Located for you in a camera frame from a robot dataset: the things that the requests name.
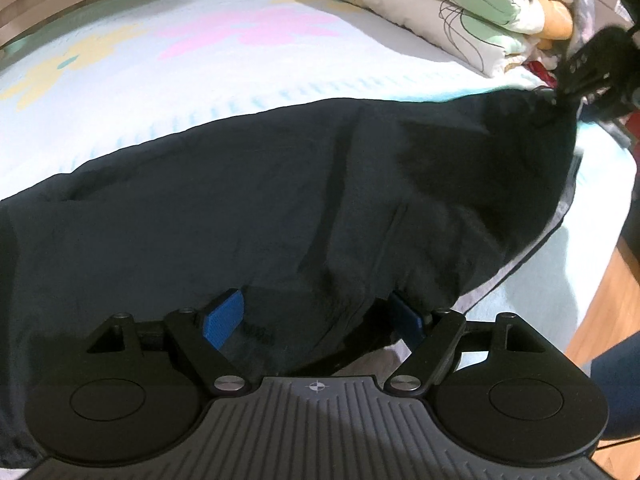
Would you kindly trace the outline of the black track pants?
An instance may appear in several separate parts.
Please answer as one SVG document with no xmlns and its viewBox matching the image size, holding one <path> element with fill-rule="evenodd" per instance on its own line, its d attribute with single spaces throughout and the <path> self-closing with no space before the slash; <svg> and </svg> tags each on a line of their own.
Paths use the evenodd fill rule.
<svg viewBox="0 0 640 480">
<path fill-rule="evenodd" d="M 28 389 L 116 312 L 157 320 L 230 288 L 250 377 L 334 352 L 375 299 L 448 309 L 537 243 L 576 107 L 544 90 L 334 99 L 124 148 L 1 203 L 1 463 L 39 458 Z"/>
</svg>

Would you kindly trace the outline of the patterned clothes pile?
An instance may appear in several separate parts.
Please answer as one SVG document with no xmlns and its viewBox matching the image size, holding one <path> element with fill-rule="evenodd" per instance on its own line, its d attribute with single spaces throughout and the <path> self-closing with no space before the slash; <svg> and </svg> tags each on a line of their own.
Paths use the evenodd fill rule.
<svg viewBox="0 0 640 480">
<path fill-rule="evenodd" d="M 573 19 L 573 30 L 567 40 L 548 40 L 549 47 L 544 49 L 544 40 L 536 47 L 534 54 L 524 66 L 546 86 L 555 88 L 558 80 L 555 72 L 561 62 L 576 53 L 596 33 L 597 11 L 594 0 L 573 0 L 568 5 Z"/>
</svg>

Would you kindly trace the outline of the floral folded quilt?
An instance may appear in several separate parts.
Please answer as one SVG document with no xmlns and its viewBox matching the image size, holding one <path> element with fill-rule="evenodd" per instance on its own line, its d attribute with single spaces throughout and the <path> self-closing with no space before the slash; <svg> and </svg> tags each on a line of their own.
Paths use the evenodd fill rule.
<svg viewBox="0 0 640 480">
<path fill-rule="evenodd" d="M 411 30 L 489 77 L 574 32 L 574 0 L 341 0 Z"/>
</svg>

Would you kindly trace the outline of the floral bed blanket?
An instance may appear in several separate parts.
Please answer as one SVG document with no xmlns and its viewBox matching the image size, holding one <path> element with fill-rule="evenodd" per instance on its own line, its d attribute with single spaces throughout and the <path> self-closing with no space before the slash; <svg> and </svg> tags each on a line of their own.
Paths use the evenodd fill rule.
<svg viewBox="0 0 640 480">
<path fill-rule="evenodd" d="M 489 72 L 423 37 L 341 0 L 101 0 L 6 48 L 1 61 L 1 199 L 121 148 L 231 116 L 332 98 L 441 101 L 502 87 L 542 84 L 527 61 L 553 60 L 537 39 L 480 23 L 464 32 Z M 565 350 L 584 320 L 630 204 L 631 156 L 600 127 L 580 127 L 572 208 L 559 232 L 493 292 L 456 304 L 476 318 L 524 314 Z M 1 308 L 1 371 L 34 366 L 76 344 L 27 341 L 43 327 Z M 1 478 L 37 459 L 9 408 L 1 378 Z"/>
</svg>

